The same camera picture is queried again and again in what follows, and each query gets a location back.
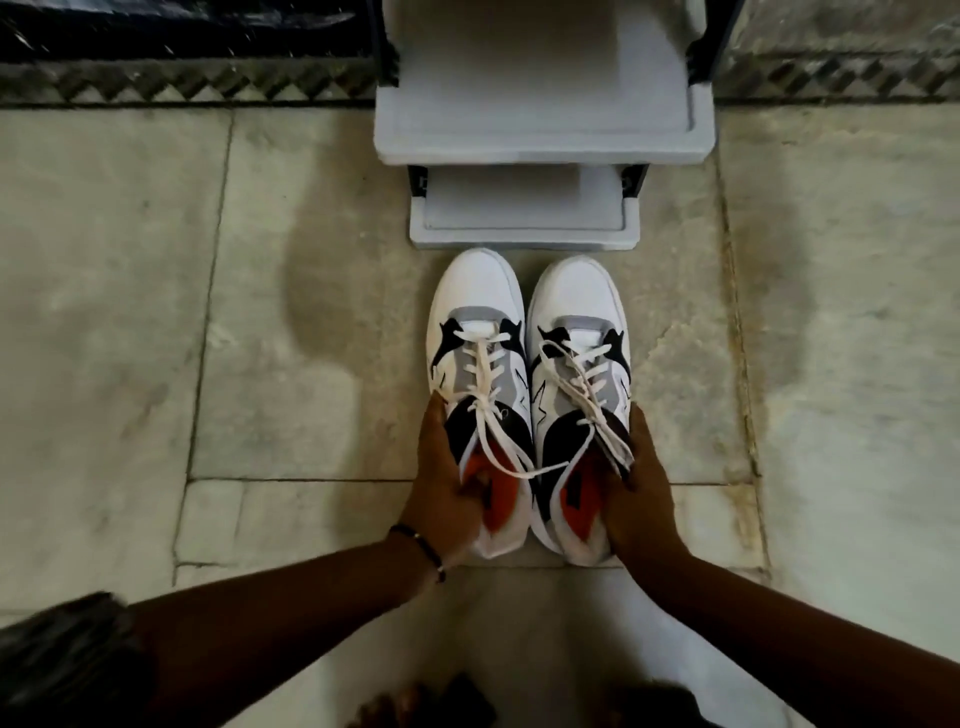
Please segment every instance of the decorative tile border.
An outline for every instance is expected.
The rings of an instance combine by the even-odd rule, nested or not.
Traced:
[[[0,65],[0,107],[371,103],[372,59],[75,61]],[[960,100],[960,54],[732,56],[721,103]]]

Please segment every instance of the shoe insole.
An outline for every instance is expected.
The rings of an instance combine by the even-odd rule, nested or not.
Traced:
[[[497,461],[504,468],[512,468],[513,464],[496,443],[490,443],[490,449]],[[516,497],[520,491],[520,481],[498,470],[491,464],[487,454],[479,447],[474,449],[464,468],[464,482],[483,473],[487,476],[490,485],[484,491],[483,524],[491,533],[496,533],[514,513]]]
[[[603,482],[608,468],[603,454],[590,448],[573,468],[560,491],[560,505],[570,529],[583,541],[589,541],[593,522],[603,508]]]

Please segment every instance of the shoe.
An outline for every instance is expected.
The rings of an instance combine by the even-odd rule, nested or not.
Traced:
[[[477,248],[446,269],[426,334],[431,390],[446,401],[446,435],[463,482],[490,487],[473,549],[493,558],[520,548],[530,525],[536,475],[520,286],[510,264]]]
[[[611,556],[601,478],[609,467],[625,476],[634,460],[623,304],[603,266],[578,255],[540,277],[527,321],[537,465],[550,470],[534,486],[531,528],[570,563],[593,566]]]

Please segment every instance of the shoelace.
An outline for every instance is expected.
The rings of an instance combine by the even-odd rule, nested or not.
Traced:
[[[484,336],[469,331],[455,331],[454,333],[468,344],[473,345],[472,348],[464,346],[464,351],[474,359],[474,363],[467,364],[464,369],[476,377],[476,383],[469,384],[466,392],[454,392],[448,401],[457,402],[465,397],[474,397],[473,404],[470,405],[468,411],[476,413],[477,436],[487,459],[499,471],[523,480],[529,480],[538,475],[566,467],[569,464],[568,462],[537,470],[530,456],[513,441],[500,424],[502,415],[496,407],[496,396],[500,394],[501,387],[495,387],[493,384],[496,378],[503,374],[504,369],[502,366],[493,367],[492,364],[503,358],[504,349],[500,347],[493,353],[490,352],[490,349],[494,344],[509,341],[510,334],[503,332],[494,336]],[[493,454],[490,447],[487,430],[491,432],[493,439],[507,453],[508,457],[513,455],[520,462],[523,466],[523,472],[514,473],[500,464],[499,459]]]
[[[557,372],[556,364],[553,363],[546,352],[548,346],[552,346],[561,352],[566,363],[573,369],[574,377],[571,380],[565,380]],[[607,401],[600,400],[597,397],[605,382],[593,381],[596,376],[604,374],[610,368],[610,362],[604,361],[592,369],[587,369],[585,366],[589,362],[599,359],[610,349],[610,344],[604,344],[595,349],[587,349],[572,341],[564,341],[562,346],[555,341],[543,340],[540,342],[540,356],[547,365],[547,375],[584,413],[584,419],[578,420],[577,425],[589,426],[590,436],[596,434],[610,456],[620,466],[629,470],[634,465],[634,454],[630,450],[630,444],[621,440],[619,435],[610,427],[603,411],[603,405]]]

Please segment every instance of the dark sleeve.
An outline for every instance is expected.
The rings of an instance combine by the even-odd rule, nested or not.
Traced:
[[[0,629],[0,726],[134,725],[153,669],[130,610],[94,594]]]

